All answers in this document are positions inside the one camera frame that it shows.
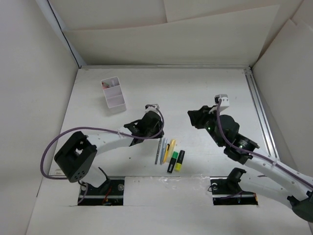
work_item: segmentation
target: red wire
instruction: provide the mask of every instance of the red wire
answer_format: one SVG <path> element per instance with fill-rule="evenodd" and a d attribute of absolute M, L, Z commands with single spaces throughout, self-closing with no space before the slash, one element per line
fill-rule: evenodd
<path fill-rule="evenodd" d="M 103 199 L 103 201 L 102 201 L 102 205 L 106 202 L 106 199 L 107 199 L 109 193 L 111 192 L 111 190 L 112 190 L 112 186 L 109 188 L 109 190 L 108 190 L 106 196 L 104 197 L 104 199 Z"/>

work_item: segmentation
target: green highlighter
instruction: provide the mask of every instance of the green highlighter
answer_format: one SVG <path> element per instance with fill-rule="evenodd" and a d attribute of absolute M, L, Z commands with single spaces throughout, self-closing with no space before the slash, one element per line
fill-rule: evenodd
<path fill-rule="evenodd" d="M 178 152 L 174 152 L 173 155 L 172 155 L 172 158 L 170 160 L 170 164 L 167 168 L 167 172 L 168 173 L 172 173 L 173 170 L 174 170 L 174 166 L 175 166 L 175 163 L 176 163 L 176 160 L 177 160 L 177 157 L 178 157 Z"/>

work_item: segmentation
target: screw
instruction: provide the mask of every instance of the screw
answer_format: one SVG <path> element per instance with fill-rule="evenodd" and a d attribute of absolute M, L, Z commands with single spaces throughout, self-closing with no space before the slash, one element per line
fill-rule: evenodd
<path fill-rule="evenodd" d="M 217 190 L 218 189 L 217 183 L 211 184 L 211 187 L 212 187 L 213 190 Z"/>
<path fill-rule="evenodd" d="M 117 190 L 123 191 L 123 190 L 124 190 L 124 185 L 123 185 L 123 184 L 119 184 L 119 185 L 117 186 Z"/>

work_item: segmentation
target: yellow highlighter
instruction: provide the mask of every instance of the yellow highlighter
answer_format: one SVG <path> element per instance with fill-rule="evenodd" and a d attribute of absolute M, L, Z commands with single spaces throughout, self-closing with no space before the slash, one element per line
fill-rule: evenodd
<path fill-rule="evenodd" d="M 167 153 L 168 158 L 166 158 L 167 163 L 169 163 L 171 160 L 171 156 L 173 155 L 175 144 L 176 144 L 176 140 L 171 140 L 170 147 L 169 147 L 168 153 Z"/>
<path fill-rule="evenodd" d="M 185 151 L 181 150 L 176 161 L 175 171 L 180 172 L 182 161 L 184 160 Z"/>
<path fill-rule="evenodd" d="M 166 163 L 166 159 L 167 159 L 169 147 L 170 147 L 170 144 L 168 143 L 168 144 L 166 145 L 166 150 L 165 150 L 165 154 L 164 154 L 163 164 Z"/>

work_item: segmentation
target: cable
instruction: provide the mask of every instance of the cable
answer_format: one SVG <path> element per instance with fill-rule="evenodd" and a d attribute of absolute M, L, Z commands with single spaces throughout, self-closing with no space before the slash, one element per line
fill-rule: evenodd
<path fill-rule="evenodd" d="M 40 172 L 41 174 L 47 178 L 47 179 L 51 179 L 51 180 L 66 180 L 67 178 L 66 177 L 53 177 L 53 176 L 50 176 L 48 174 L 45 173 L 44 171 L 44 162 L 45 162 L 45 157 L 47 155 L 47 152 L 49 151 L 49 149 L 51 148 L 51 146 L 59 139 L 61 138 L 62 136 L 66 135 L 67 133 L 70 133 L 72 131 L 77 131 L 77 130 L 95 130 L 95 131 L 105 131 L 105 132 L 109 132 L 109 133 L 113 133 L 113 134 L 120 134 L 122 136 L 126 136 L 126 137 L 130 137 L 130 138 L 134 138 L 134 139 L 139 139 L 139 140 L 148 140 L 148 139 L 153 139 L 154 137 L 157 137 L 159 134 L 162 133 L 163 131 L 163 128 L 164 128 L 164 116 L 163 114 L 161 113 L 161 111 L 156 108 L 157 112 L 160 114 L 161 116 L 161 120 L 162 120 L 162 127 L 160 129 L 160 131 L 151 136 L 151 137 L 138 137 L 138 136 L 132 136 L 132 135 L 129 135 L 129 134 L 126 134 L 126 133 L 123 133 L 123 132 L 118 132 L 118 131 L 114 131 L 114 130 L 109 130 L 109 129 L 104 129 L 104 128 L 97 128 L 97 127 L 87 127 L 87 126 L 81 126 L 81 127 L 75 127 L 75 128 L 72 128 L 72 129 L 69 129 L 65 132 L 62 132 L 61 134 L 59 134 L 57 137 L 55 137 L 49 144 L 48 146 L 45 148 L 44 150 L 44 153 L 41 157 L 41 161 L 40 161 Z"/>
<path fill-rule="evenodd" d="M 48 2 L 48 4 L 49 4 L 49 7 L 50 7 L 50 9 L 51 9 L 52 14 L 54 15 L 55 20 L 56 20 L 57 23 L 58 23 L 58 26 L 59 26 L 59 28 L 60 28 L 60 31 L 61 31 L 63 37 L 65 38 L 65 41 L 67 42 L 67 45 L 68 45 L 68 47 L 69 47 L 69 50 L 70 50 L 70 52 L 72 53 L 72 55 L 73 55 L 73 57 L 74 57 L 74 59 L 75 59 L 75 61 L 76 61 L 76 64 L 77 64 L 77 66 L 78 66 L 78 68 L 80 69 L 79 63 L 78 63 L 78 61 L 77 61 L 77 59 L 76 59 L 76 57 L 75 57 L 75 55 L 74 55 L 74 52 L 72 51 L 72 48 L 71 48 L 70 45 L 69 45 L 69 42 L 68 42 L 68 40 L 67 40 L 65 34 L 64 34 L 63 31 L 62 31 L 62 27 L 61 27 L 61 25 L 60 25 L 60 22 L 59 22 L 57 16 L 55 15 L 55 13 L 54 13 L 54 11 L 53 11 L 53 8 L 52 8 L 52 6 L 51 6 L 49 0 L 47 0 L 47 2 Z"/>
<path fill-rule="evenodd" d="M 229 199 L 229 198 L 232 198 L 232 197 L 237 196 L 237 195 L 241 195 L 242 196 L 243 195 L 243 191 L 240 191 L 240 192 L 235 193 L 233 195 L 229 195 L 227 197 L 220 197 L 219 199 Z"/>
<path fill-rule="evenodd" d="M 108 190 L 106 196 L 104 197 L 104 199 L 103 199 L 103 201 L 102 201 L 102 205 L 106 202 L 107 197 L 108 197 L 109 193 L 111 192 L 111 190 L 112 190 L 112 186 L 109 188 L 109 190 Z"/>
<path fill-rule="evenodd" d="M 85 186 L 83 183 L 81 183 L 80 181 L 78 181 L 78 184 L 80 185 L 80 186 Z"/>
<path fill-rule="evenodd" d="M 87 191 L 88 191 L 88 183 L 85 183 L 85 192 L 84 192 L 84 195 L 83 195 L 83 197 L 77 202 L 77 204 L 79 205 L 84 199 L 85 199 L 85 197 L 86 197 L 86 195 L 87 195 Z"/>
<path fill-rule="evenodd" d="M 104 170 L 101 167 L 98 167 L 98 169 L 105 175 L 106 181 L 109 180 L 108 175 L 104 172 Z"/>
<path fill-rule="evenodd" d="M 251 154 L 251 155 L 254 155 L 254 156 L 257 156 L 259 158 L 262 158 L 268 162 L 270 162 L 271 164 L 275 163 L 274 160 L 270 159 L 269 157 L 266 157 L 266 156 L 263 156 L 262 154 L 258 154 L 258 153 L 255 153 L 255 152 L 252 152 L 252 151 L 248 151 L 248 150 L 245 150 L 245 149 L 241 149 L 241 148 L 238 148 L 236 147 L 235 145 L 233 145 L 225 136 L 224 132 L 223 132 L 223 128 L 222 128 L 222 125 L 221 125 L 221 118 L 220 118 L 220 107 L 221 107 L 221 103 L 222 103 L 222 100 L 220 99 L 219 100 L 219 103 L 217 105 L 217 111 L 216 111 L 216 117 L 217 117 L 217 124 L 218 124 L 218 127 L 219 127 L 219 131 L 220 131 L 220 134 L 222 136 L 222 138 L 224 139 L 224 141 L 232 148 L 240 151 L 240 152 L 244 152 L 244 153 L 248 153 L 248 154 Z M 275 167 L 281 169 L 283 172 L 287 173 L 288 175 L 292 176 L 293 178 L 297 179 L 298 181 L 300 181 L 301 183 L 303 183 L 304 185 L 307 185 L 311 188 L 313 188 L 313 185 L 310 184 L 309 182 L 301 179 L 300 177 L 298 177 L 296 174 L 293 174 L 291 171 L 289 171 L 288 169 L 284 168 L 283 166 L 279 165 L 279 164 L 275 164 Z"/>

